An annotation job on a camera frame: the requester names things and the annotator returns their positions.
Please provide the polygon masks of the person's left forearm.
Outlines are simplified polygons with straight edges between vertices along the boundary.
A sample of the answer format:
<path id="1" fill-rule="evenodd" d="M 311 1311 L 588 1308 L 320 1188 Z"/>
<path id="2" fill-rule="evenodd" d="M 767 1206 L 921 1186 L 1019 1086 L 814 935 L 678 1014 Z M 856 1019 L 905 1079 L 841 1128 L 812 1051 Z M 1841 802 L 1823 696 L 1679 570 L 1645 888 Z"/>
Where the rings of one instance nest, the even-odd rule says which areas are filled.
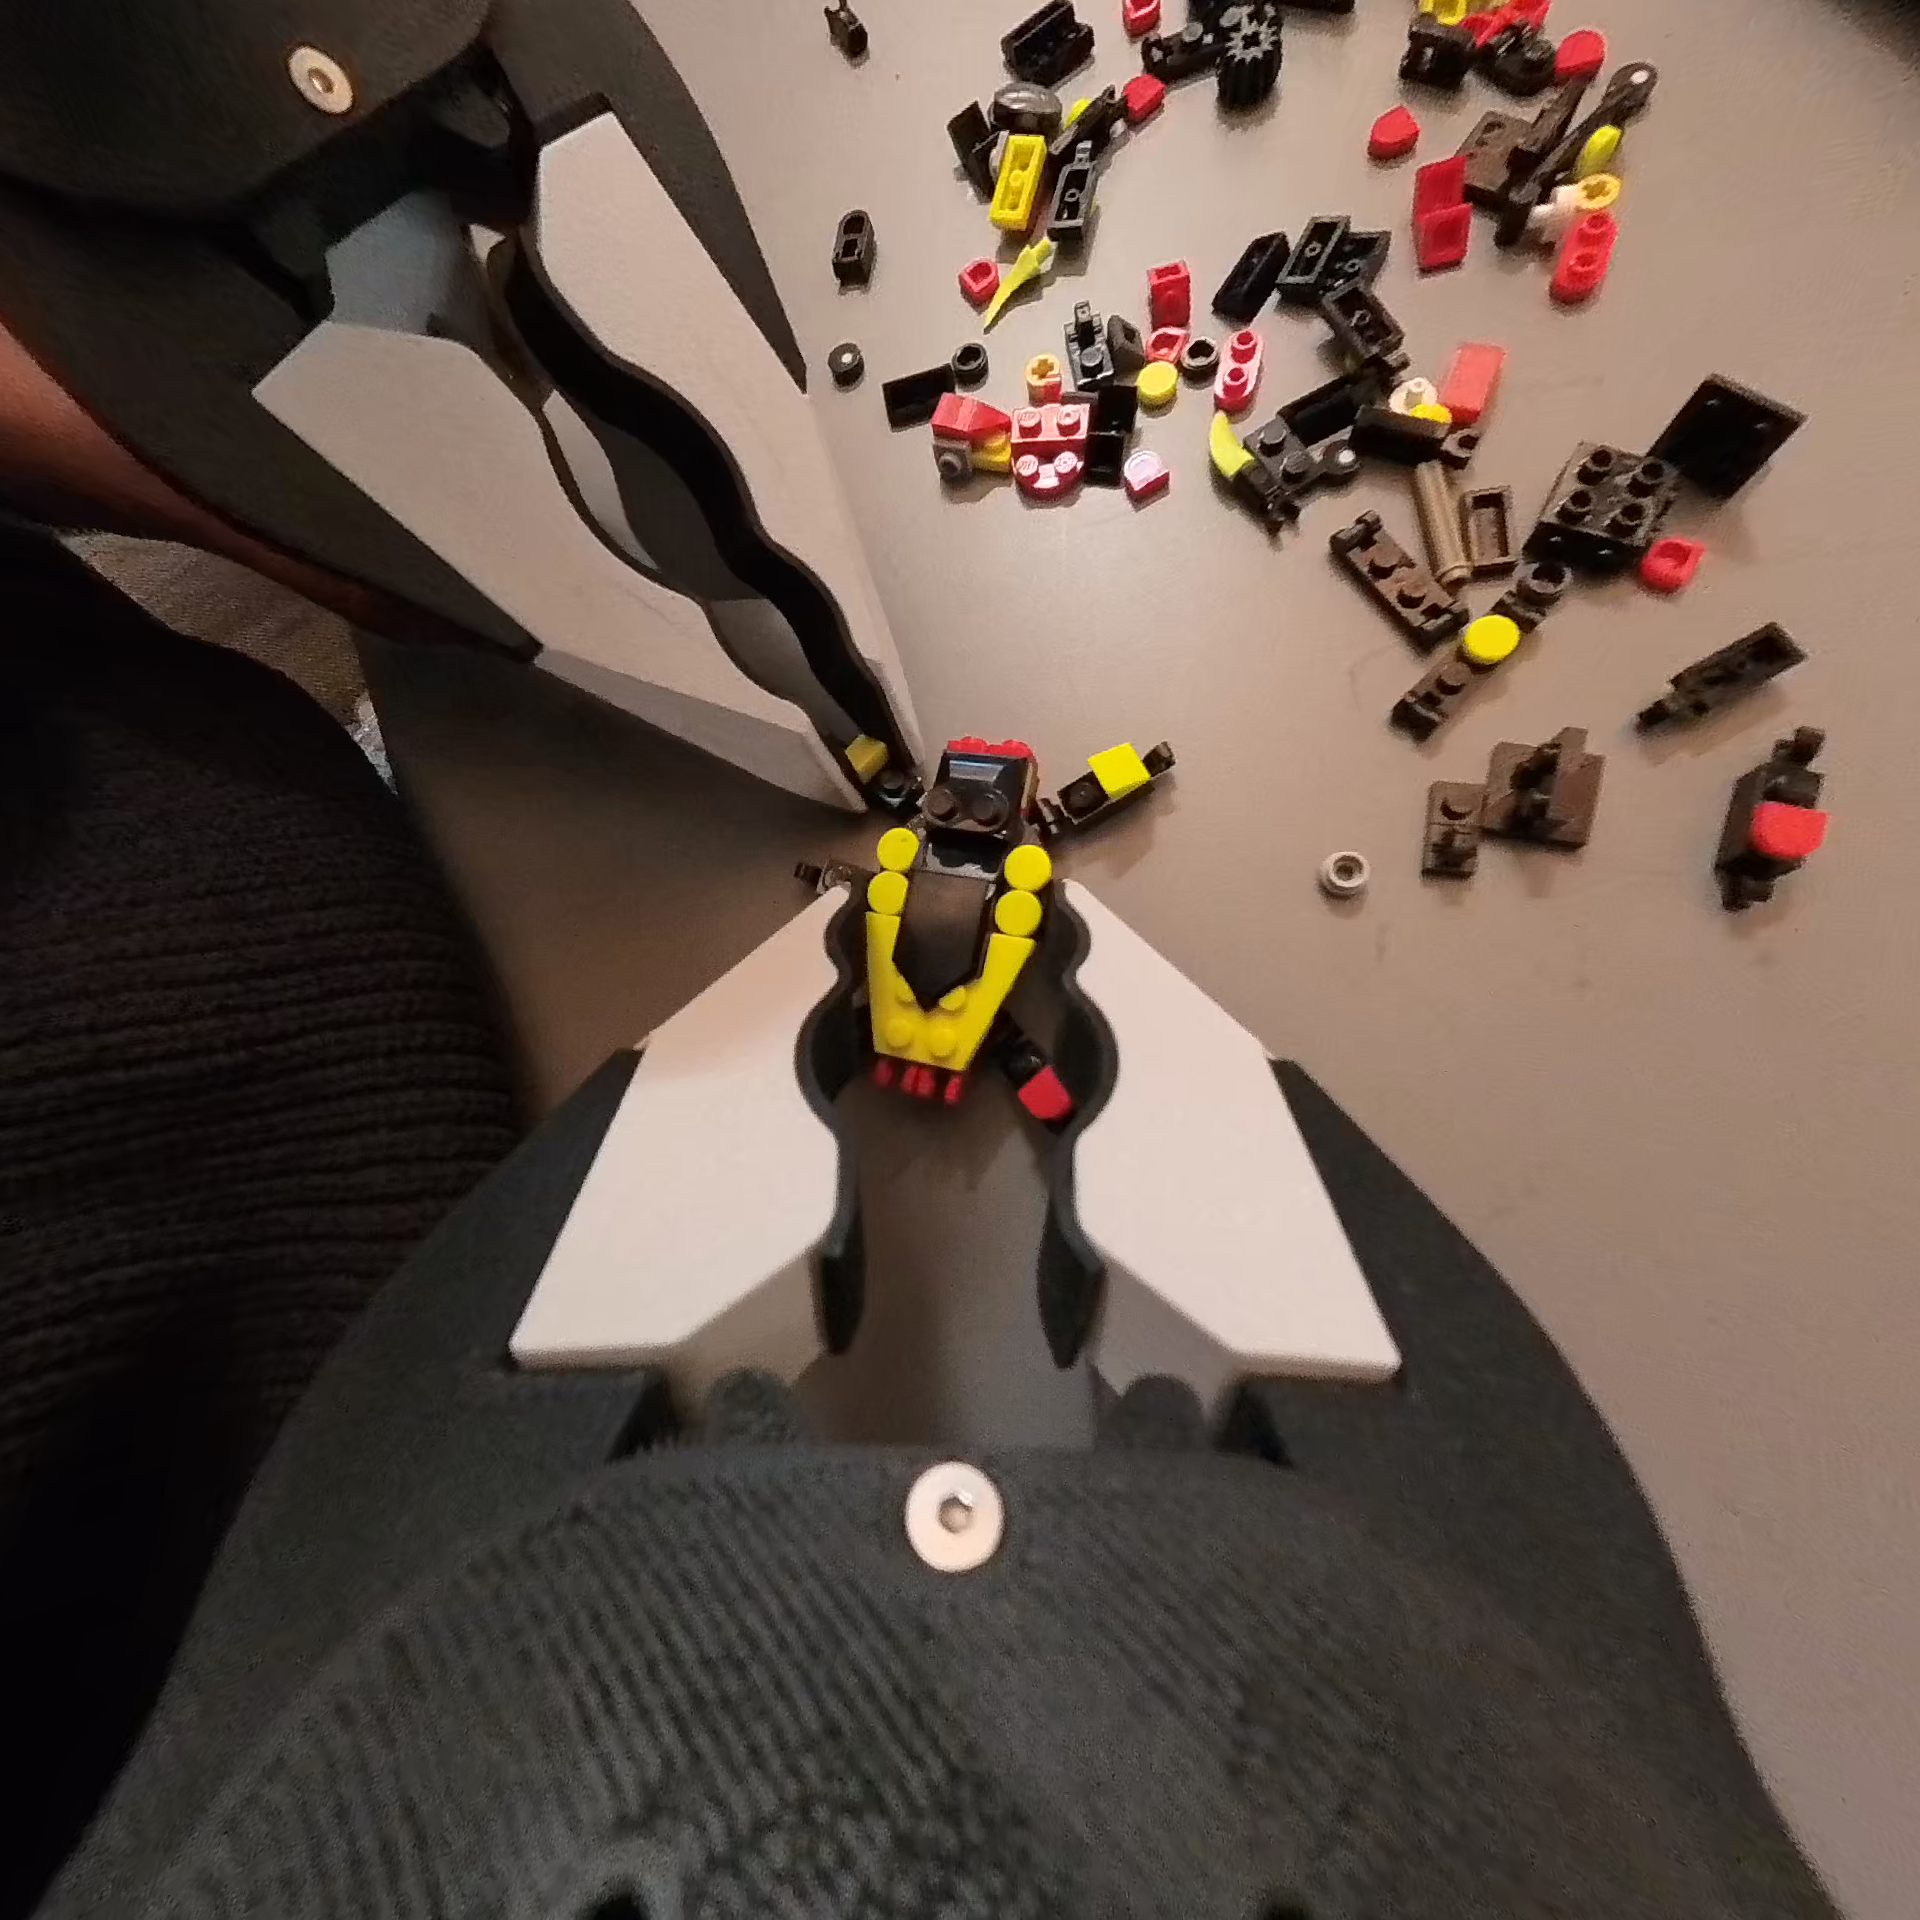
<path id="1" fill-rule="evenodd" d="M 331 579 L 179 494 L 108 435 L 8 330 L 3 331 L 3 504 L 61 534 L 198 550 L 368 632 L 387 615 L 360 585 Z"/>

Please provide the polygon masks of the pile of loose lego pieces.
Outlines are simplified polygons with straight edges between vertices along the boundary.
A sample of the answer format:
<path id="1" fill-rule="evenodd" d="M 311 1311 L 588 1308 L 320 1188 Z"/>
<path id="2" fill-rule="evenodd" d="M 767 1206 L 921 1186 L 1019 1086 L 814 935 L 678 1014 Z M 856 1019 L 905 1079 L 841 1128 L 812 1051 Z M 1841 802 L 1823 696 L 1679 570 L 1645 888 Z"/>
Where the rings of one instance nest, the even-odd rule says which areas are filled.
<path id="1" fill-rule="evenodd" d="M 1092 55 L 1089 23 L 1075 6 L 1044 6 L 1001 40 L 1014 76 L 991 110 L 968 107 L 950 121 L 950 142 L 966 176 L 991 194 L 991 219 L 1021 232 L 1040 209 L 1040 188 L 1055 186 L 1040 241 L 1005 271 L 984 264 L 983 323 L 995 323 L 1019 283 L 1041 273 L 1054 252 L 1083 241 L 1096 166 L 1118 123 L 1136 123 L 1160 103 L 1171 81 L 1214 74 L 1222 107 L 1259 103 L 1279 74 L 1278 6 L 1190 6 L 1174 34 L 1141 36 L 1143 68 L 1126 87 L 1108 87 L 1077 110 L 1041 103 Z M 1542 36 L 1547 6 L 1502 6 L 1468 15 L 1422 12 L 1408 33 L 1400 76 L 1419 86 L 1454 86 L 1484 66 L 1511 82 L 1509 58 L 1542 58 L 1540 82 L 1551 86 L 1547 107 L 1533 116 L 1486 116 L 1452 158 L 1414 176 L 1411 230 L 1422 271 L 1456 265 L 1469 244 L 1477 209 L 1500 217 L 1502 248 L 1547 234 L 1556 217 L 1551 300 L 1591 298 L 1615 248 L 1613 204 L 1592 198 L 1615 137 L 1644 110 L 1656 86 L 1645 62 L 1622 64 L 1592 103 L 1574 107 L 1604 60 L 1597 34 Z M 1344 219 L 1318 219 L 1287 248 L 1281 234 L 1256 239 L 1214 300 L 1214 311 L 1243 324 L 1222 344 L 1190 337 L 1183 268 L 1155 271 L 1150 306 L 1157 335 L 1172 335 L 1176 353 L 1121 330 L 1099 330 L 1078 306 L 1064 331 L 1064 364 L 1037 361 L 1029 370 L 1035 398 L 995 425 L 952 423 L 968 396 L 945 391 L 928 409 L 939 430 L 935 449 L 944 478 L 966 481 L 997 450 L 1001 466 L 1030 497 L 1067 486 L 1120 478 L 1126 490 L 1152 494 L 1168 481 L 1159 466 L 1136 470 L 1120 455 L 1132 433 L 1132 404 L 1155 378 L 1171 388 L 1183 378 L 1214 376 L 1208 460 L 1236 502 L 1262 523 L 1295 519 L 1315 487 L 1348 481 L 1367 460 L 1400 466 L 1422 502 L 1441 515 L 1433 566 L 1398 544 L 1377 515 L 1367 513 L 1331 538 L 1332 558 L 1398 623 L 1413 644 L 1436 656 L 1436 671 L 1391 711 L 1389 723 L 1425 739 L 1454 711 L 1479 675 L 1500 666 L 1553 606 L 1573 575 L 1619 572 L 1638 566 L 1651 585 L 1679 585 L 1695 560 L 1695 544 L 1662 538 L 1668 497 L 1677 486 L 1732 497 L 1782 447 L 1803 418 L 1719 376 L 1704 380 L 1668 420 L 1647 454 L 1604 443 L 1582 449 L 1559 490 L 1529 530 L 1525 570 L 1491 615 L 1469 618 L 1456 587 L 1502 575 L 1517 558 L 1477 538 L 1480 510 L 1503 510 L 1507 494 L 1457 494 L 1449 475 L 1479 443 L 1484 403 L 1496 384 L 1500 355 L 1486 367 L 1468 344 L 1456 355 L 1445 388 L 1414 401 L 1408 380 L 1404 328 L 1376 295 L 1383 234 L 1356 234 Z M 1312 304 L 1328 324 L 1341 370 L 1321 388 L 1287 403 L 1259 425 L 1238 417 L 1256 398 L 1264 344 L 1247 320 L 1264 295 L 1281 304 Z M 891 945 L 908 931 L 988 931 L 997 945 L 1029 947 L 1040 934 L 1052 866 L 1046 842 L 1094 826 L 1115 804 L 1165 775 L 1165 747 L 1139 755 L 1115 747 L 1092 756 L 1087 772 L 1054 801 L 1037 801 L 1025 779 L 1029 750 L 964 739 L 945 750 L 928 788 L 909 787 L 913 826 L 888 831 L 878 847 L 880 870 L 862 873 L 869 931 Z"/>

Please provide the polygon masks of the person's black knit sweater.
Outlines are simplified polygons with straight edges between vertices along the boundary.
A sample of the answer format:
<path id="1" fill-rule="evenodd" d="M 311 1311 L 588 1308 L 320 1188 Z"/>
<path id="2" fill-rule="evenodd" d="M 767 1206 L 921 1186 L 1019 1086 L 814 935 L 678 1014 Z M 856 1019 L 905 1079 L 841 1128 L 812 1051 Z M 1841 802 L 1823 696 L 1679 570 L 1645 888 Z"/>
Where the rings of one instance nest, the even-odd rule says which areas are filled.
<path id="1" fill-rule="evenodd" d="M 5 1916 L 120 1769 L 287 1411 L 511 1148 L 502 1050 L 349 731 L 5 523 Z"/>

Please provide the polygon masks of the yellow black lego model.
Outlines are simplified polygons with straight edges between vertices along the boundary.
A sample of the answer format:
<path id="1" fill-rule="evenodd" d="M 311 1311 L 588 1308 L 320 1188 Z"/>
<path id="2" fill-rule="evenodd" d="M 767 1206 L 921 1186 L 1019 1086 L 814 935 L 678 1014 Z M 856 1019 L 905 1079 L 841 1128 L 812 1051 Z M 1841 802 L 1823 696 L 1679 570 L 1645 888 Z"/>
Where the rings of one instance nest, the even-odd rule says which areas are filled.
<path id="1" fill-rule="evenodd" d="M 801 863 L 814 894 L 846 884 L 864 911 L 864 1004 L 880 1088 L 955 1104 L 974 1067 L 995 1067 L 1025 1115 L 1063 1131 L 1075 1099 L 1013 1016 L 1054 903 L 1052 849 L 1107 824 L 1164 783 L 1171 743 L 1113 745 L 1085 772 L 1041 794 L 1019 739 L 952 737 L 931 779 L 878 775 L 891 826 L 873 865 Z"/>

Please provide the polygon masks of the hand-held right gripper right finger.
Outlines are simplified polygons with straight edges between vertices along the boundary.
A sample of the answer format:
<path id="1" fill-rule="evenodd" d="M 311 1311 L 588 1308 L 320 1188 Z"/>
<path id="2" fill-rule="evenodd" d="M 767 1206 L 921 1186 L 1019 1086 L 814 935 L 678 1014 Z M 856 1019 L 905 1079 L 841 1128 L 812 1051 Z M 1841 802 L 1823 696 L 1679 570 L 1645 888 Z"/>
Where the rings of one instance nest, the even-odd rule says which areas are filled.
<path id="1" fill-rule="evenodd" d="M 1400 1348 L 1259 1039 L 1085 884 L 1061 891 L 1046 1353 L 1107 1385 L 1385 1384 Z"/>

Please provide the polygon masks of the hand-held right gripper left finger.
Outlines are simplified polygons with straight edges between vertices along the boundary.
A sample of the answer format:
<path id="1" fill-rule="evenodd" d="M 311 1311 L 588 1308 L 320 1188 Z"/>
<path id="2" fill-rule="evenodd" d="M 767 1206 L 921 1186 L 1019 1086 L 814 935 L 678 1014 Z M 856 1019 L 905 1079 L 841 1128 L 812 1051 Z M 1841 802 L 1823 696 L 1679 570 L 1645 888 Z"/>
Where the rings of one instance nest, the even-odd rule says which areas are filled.
<path id="1" fill-rule="evenodd" d="M 801 1376 L 852 1347 L 849 929 L 832 888 L 638 1047 L 511 1334 L 519 1367 Z"/>

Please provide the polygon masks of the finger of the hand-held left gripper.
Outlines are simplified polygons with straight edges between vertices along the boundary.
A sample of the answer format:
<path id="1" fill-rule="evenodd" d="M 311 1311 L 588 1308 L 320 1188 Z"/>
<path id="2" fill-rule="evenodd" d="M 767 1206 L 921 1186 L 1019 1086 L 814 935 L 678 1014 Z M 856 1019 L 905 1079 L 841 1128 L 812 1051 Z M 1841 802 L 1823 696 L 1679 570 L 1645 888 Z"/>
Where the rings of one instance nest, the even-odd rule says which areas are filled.
<path id="1" fill-rule="evenodd" d="M 256 396 L 435 560 L 534 643 L 534 666 L 801 801 L 860 812 L 788 699 L 723 652 L 687 590 L 659 585 L 600 449 L 511 324 L 516 236 L 368 224 L 329 257 L 340 303 Z"/>
<path id="2" fill-rule="evenodd" d="M 511 324 L 600 449 L 641 572 L 801 710 L 836 775 L 913 775 L 921 726 L 793 342 L 609 103 L 539 135 Z"/>

